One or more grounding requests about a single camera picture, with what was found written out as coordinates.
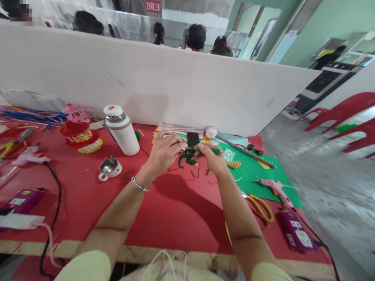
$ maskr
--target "hand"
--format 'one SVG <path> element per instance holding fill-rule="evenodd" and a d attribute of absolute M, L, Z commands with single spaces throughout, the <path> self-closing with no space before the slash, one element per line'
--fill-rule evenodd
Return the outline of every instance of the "hand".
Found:
<path fill-rule="evenodd" d="M 199 159 L 200 157 L 206 157 L 208 166 L 210 170 L 216 175 L 221 175 L 229 172 L 227 164 L 225 163 L 225 158 L 222 153 L 222 149 L 220 146 L 214 146 L 213 144 L 202 144 L 199 143 L 195 147 L 196 151 L 194 152 L 194 157 L 192 159 Z M 221 153 L 216 155 L 212 152 L 211 149 L 220 149 Z"/>
<path fill-rule="evenodd" d="M 148 174 L 153 178 L 165 172 L 175 161 L 177 153 L 188 147 L 188 144 L 178 135 L 170 135 L 170 131 L 160 131 L 155 137 L 154 145 L 152 146 L 150 157 L 143 166 Z"/>

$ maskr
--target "concrete floor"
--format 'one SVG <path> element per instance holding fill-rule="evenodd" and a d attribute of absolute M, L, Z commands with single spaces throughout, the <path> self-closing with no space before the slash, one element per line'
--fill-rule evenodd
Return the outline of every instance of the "concrete floor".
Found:
<path fill-rule="evenodd" d="M 364 133 L 328 141 L 337 133 L 321 135 L 323 127 L 305 132 L 306 127 L 307 121 L 295 123 L 280 114 L 260 135 L 267 154 L 280 160 L 298 189 L 309 222 L 346 279 L 375 280 L 375 161 L 364 158 L 375 146 L 343 153 Z"/>

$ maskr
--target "silver bracelet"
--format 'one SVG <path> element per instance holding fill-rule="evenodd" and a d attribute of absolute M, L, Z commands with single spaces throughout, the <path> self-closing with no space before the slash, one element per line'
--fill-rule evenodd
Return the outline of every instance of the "silver bracelet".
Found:
<path fill-rule="evenodd" d="M 146 192 L 146 191 L 150 191 L 151 189 L 151 185 L 148 186 L 148 189 L 144 189 L 143 187 L 141 187 L 137 182 L 136 182 L 136 176 L 133 176 L 132 177 L 132 181 L 134 183 L 134 185 L 139 189 L 139 191 L 141 192 Z"/>

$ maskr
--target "white partition board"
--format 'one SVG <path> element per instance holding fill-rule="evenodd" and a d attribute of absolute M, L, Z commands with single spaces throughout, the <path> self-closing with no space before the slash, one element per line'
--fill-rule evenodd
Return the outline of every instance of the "white partition board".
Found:
<path fill-rule="evenodd" d="M 46 27 L 0 25 L 0 46 L 0 88 L 241 136 L 257 135 L 320 73 Z"/>

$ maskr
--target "red tablecloth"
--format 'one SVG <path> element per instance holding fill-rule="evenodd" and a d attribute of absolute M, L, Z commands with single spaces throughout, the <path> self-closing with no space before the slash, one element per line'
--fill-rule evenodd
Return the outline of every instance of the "red tablecloth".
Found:
<path fill-rule="evenodd" d="M 144 137 L 141 147 L 151 151 L 151 140 L 155 126 L 135 124 Z M 92 154 L 81 154 L 66 148 L 64 138 L 58 129 L 42 132 L 34 130 L 28 138 L 31 144 L 41 142 L 40 151 L 52 160 L 50 165 L 62 183 L 62 204 L 57 220 L 55 242 L 62 240 L 85 240 L 102 212 L 108 207 L 119 191 L 146 162 L 147 155 L 139 151 L 134 156 L 125 156 L 105 129 L 100 129 L 103 147 Z M 0 139 L 0 144 L 9 139 Z M 262 148 L 261 138 L 252 142 Z M 122 173 L 107 181 L 100 181 L 99 165 L 106 158 L 116 158 L 123 166 Z M 0 163 L 0 172 L 10 169 L 10 161 Z M 210 185 L 205 176 L 208 168 L 205 159 L 200 160 L 199 179 L 193 178 L 190 171 L 197 173 L 197 167 L 183 161 L 185 169 L 165 172 L 152 184 L 139 210 L 135 223 L 126 240 L 127 245 L 180 249 L 209 253 L 233 254 L 225 230 L 224 213 L 217 184 Z M 46 188 L 46 193 L 31 211 L 31 214 L 45 216 L 51 224 L 55 214 L 58 188 L 47 167 L 41 164 L 27 164 L 7 184 L 0 187 L 0 205 L 9 201 L 21 189 Z M 266 200 L 274 213 L 280 203 Z M 300 254 L 292 252 L 275 221 L 263 232 L 276 258 L 326 263 L 320 252 Z M 43 228 L 28 231 L 3 231 L 0 240 L 44 242 L 47 233 Z"/>

